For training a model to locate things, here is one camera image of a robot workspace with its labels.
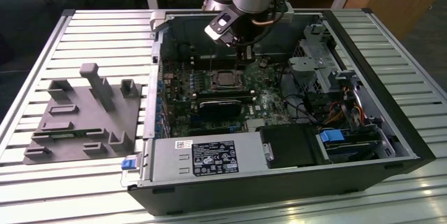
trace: gray post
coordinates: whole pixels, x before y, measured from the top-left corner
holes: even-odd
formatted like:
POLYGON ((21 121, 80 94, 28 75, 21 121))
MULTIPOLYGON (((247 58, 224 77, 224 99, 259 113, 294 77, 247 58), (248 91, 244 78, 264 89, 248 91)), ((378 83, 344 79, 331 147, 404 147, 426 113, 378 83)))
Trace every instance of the gray post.
POLYGON ((105 111, 113 111, 115 105, 111 98, 111 86, 108 82, 103 82, 97 75, 97 64, 96 63, 83 63, 79 73, 91 83, 93 93, 96 98, 104 107, 105 111))

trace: circuit board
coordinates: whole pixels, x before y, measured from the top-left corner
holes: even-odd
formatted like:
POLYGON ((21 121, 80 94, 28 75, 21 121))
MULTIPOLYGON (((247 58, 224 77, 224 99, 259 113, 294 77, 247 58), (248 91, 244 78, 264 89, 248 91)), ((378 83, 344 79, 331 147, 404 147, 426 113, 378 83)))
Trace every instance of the circuit board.
POLYGON ((262 59, 244 70, 195 70, 194 65, 171 62, 164 65, 167 108, 171 136, 187 137, 255 131, 264 125, 288 124, 291 115, 279 96, 278 66, 262 59), (204 120, 199 115, 200 95, 226 96, 246 91, 240 113, 235 117, 204 120))

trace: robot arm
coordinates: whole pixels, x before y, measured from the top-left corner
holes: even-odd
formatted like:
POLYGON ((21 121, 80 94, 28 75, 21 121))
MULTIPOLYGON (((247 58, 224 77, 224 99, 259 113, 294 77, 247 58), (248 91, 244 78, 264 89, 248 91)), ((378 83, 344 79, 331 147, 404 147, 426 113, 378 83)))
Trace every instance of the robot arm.
POLYGON ((223 10, 206 27, 206 33, 230 47, 255 44, 268 34, 284 10, 286 0, 206 0, 206 10, 223 10))

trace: warning label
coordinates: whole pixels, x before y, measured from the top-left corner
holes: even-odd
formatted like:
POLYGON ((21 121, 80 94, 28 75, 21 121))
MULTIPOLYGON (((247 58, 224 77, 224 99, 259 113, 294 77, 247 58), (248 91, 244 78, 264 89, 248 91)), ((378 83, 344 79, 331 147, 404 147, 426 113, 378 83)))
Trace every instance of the warning label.
POLYGON ((195 176, 239 172, 235 142, 194 144, 192 167, 195 176))

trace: aluminum extrusion table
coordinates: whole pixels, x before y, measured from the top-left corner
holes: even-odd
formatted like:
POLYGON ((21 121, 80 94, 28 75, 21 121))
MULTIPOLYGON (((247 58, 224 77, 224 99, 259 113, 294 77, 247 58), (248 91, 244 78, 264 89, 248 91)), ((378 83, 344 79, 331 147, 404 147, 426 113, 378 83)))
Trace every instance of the aluminum extrusion table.
MULTIPOLYGON (((335 11, 368 63, 438 159, 364 192, 306 198, 180 216, 154 217, 120 185, 123 158, 23 165, 52 79, 80 78, 96 62, 111 84, 145 85, 152 71, 151 10, 77 10, 60 18, 0 125, 0 222, 25 223, 403 223, 443 222, 447 216, 447 95, 375 15, 335 11)), ((136 152, 143 148, 147 86, 143 88, 136 152)))

